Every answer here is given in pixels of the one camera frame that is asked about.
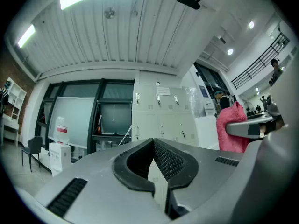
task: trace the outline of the black metal railing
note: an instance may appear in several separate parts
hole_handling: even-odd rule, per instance
[[[235,88],[238,89],[255,75],[257,75],[262,69],[270,64],[271,60],[275,58],[290,42],[290,40],[280,33],[278,37],[274,40],[271,46],[266,49],[262,55],[257,58],[244,72],[238,75],[235,79],[231,81]]]

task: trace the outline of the brick wall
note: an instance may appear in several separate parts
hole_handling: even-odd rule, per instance
[[[18,84],[18,86],[20,86],[24,91],[27,92],[21,108],[18,122],[20,125],[19,133],[21,133],[25,109],[35,83],[19,67],[17,62],[10,55],[7,47],[3,45],[2,51],[0,53],[0,87],[4,86],[8,77],[11,77],[13,81]],[[8,106],[5,108],[5,114],[11,116],[12,108],[13,106],[11,104],[8,104]]]

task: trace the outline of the shelving unit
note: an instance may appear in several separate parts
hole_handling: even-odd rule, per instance
[[[19,87],[17,83],[13,81],[12,78],[9,77],[7,80],[11,82],[8,89],[8,102],[14,106],[12,114],[9,118],[12,121],[18,122],[20,110],[22,108],[27,93],[21,87]]]

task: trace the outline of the gray floor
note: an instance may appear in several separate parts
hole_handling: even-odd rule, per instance
[[[52,179],[52,174],[32,159],[30,172],[28,155],[23,153],[24,166],[22,166],[21,146],[4,141],[0,147],[1,161],[14,186],[24,189],[34,196],[47,182]]]

